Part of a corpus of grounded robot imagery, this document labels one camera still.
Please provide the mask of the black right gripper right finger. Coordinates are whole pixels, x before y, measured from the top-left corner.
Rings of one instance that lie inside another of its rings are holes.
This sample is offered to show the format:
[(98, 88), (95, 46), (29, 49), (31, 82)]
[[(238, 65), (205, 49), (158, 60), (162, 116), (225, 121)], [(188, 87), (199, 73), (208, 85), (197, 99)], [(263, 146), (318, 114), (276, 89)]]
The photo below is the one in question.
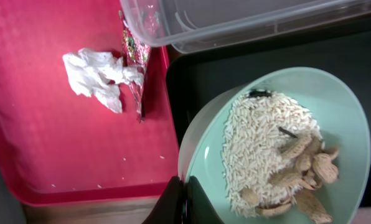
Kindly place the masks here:
[(223, 224), (196, 177), (189, 178), (185, 189), (185, 224)]

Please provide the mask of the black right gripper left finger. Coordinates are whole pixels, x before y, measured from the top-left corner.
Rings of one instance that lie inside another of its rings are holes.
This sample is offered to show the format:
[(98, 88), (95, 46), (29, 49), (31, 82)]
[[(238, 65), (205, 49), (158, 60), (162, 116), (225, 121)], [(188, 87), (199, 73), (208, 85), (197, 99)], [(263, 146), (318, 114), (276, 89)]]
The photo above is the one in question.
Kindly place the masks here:
[(172, 177), (143, 224), (181, 224), (183, 188), (180, 178)]

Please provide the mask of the green bowl with rice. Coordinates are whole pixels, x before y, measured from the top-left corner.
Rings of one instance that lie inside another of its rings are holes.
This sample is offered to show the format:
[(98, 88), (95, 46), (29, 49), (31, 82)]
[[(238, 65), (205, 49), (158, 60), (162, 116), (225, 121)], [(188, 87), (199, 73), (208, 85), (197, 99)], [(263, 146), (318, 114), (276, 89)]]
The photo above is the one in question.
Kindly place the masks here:
[(250, 90), (274, 90), (294, 98), (311, 110), (327, 145), (340, 145), (335, 160), (340, 179), (325, 185), (316, 197), (335, 224), (350, 223), (363, 197), (370, 169), (371, 140), (366, 115), (352, 90), (332, 74), (316, 68), (278, 70), (253, 82), (236, 86), (210, 100), (194, 117), (182, 139), (179, 177), (196, 177), (219, 218), (225, 223), (308, 223), (293, 208), (275, 218), (245, 218), (231, 212), (220, 152), (223, 132), (233, 101)]

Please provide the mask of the white napkin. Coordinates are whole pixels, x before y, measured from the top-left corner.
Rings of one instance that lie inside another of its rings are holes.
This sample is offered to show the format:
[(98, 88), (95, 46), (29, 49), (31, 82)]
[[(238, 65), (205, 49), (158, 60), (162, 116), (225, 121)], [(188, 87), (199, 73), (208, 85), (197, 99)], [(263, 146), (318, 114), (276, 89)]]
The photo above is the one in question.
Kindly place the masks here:
[(122, 113), (119, 84), (141, 86), (144, 75), (135, 66), (124, 65), (123, 58), (111, 52), (83, 48), (62, 56), (68, 82), (76, 95), (95, 96), (114, 113)]

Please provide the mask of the red snack wrapper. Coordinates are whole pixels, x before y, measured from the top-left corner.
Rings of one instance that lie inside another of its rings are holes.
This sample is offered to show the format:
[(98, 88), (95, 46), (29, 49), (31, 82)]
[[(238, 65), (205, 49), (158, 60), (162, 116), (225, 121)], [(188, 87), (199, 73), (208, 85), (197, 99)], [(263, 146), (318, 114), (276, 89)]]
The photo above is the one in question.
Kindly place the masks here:
[(135, 38), (129, 29), (129, 25), (125, 19), (122, 10), (118, 12), (122, 31), (122, 49), (123, 60), (125, 61), (126, 68), (131, 68), (137, 71), (136, 76), (133, 76), (129, 81), (129, 89), (135, 101), (136, 120), (140, 123), (145, 120), (144, 112), (144, 81), (146, 79), (146, 70), (151, 54), (151, 47), (142, 43)]

